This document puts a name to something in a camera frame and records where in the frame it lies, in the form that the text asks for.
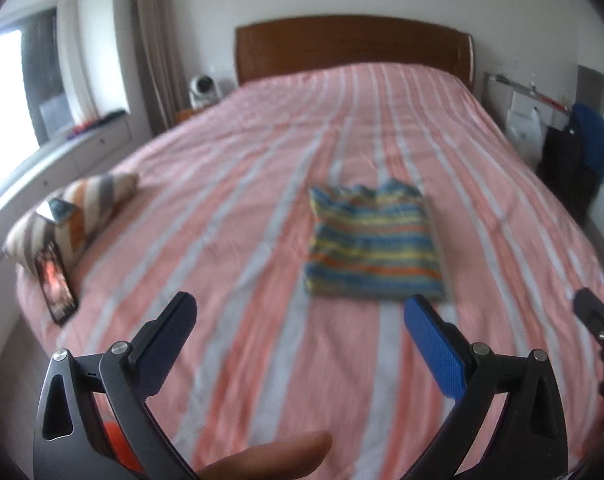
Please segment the person's left hand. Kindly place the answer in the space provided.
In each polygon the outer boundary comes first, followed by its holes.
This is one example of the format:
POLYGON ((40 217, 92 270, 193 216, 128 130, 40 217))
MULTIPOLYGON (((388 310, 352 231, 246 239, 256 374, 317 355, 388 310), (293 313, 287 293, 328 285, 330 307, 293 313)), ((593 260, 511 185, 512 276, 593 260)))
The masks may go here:
POLYGON ((328 431, 265 443, 226 456, 197 471, 200 479, 302 479, 326 460, 334 439, 328 431))

